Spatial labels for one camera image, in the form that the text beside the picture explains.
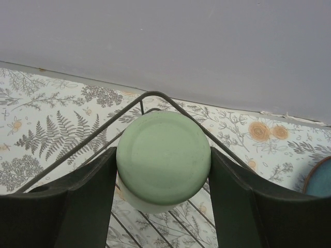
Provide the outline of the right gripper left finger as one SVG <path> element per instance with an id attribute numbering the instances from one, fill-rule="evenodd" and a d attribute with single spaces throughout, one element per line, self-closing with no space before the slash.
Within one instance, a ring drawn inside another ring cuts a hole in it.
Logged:
<path id="1" fill-rule="evenodd" d="M 106 245 L 116 148 L 28 193 L 1 196 L 1 247 Z"/>

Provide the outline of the green cup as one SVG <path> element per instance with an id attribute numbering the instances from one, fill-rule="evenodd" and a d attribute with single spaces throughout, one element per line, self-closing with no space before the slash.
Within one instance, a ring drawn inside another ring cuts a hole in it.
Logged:
<path id="1" fill-rule="evenodd" d="M 167 212 L 196 195 L 208 178 L 211 148 L 190 118 L 155 111 L 133 121 L 116 150 L 118 185 L 135 209 Z"/>

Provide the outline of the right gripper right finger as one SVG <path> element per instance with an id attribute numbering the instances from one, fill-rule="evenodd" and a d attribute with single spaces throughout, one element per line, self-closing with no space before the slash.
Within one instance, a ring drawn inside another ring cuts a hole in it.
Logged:
<path id="1" fill-rule="evenodd" d="M 212 148 L 210 197 L 219 247 L 330 247 L 330 198 L 272 183 Z"/>

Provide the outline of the black wire dish rack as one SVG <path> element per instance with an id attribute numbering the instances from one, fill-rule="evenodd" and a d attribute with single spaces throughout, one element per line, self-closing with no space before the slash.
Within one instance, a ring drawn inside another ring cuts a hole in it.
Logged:
<path id="1" fill-rule="evenodd" d="M 111 226 L 113 192 L 120 188 L 141 215 L 165 212 L 210 181 L 215 236 L 225 247 L 261 247 L 255 197 L 245 179 L 254 172 L 179 105 L 143 113 L 117 147 L 51 183 L 6 199 L 17 212 L 1 247 L 140 247 Z"/>

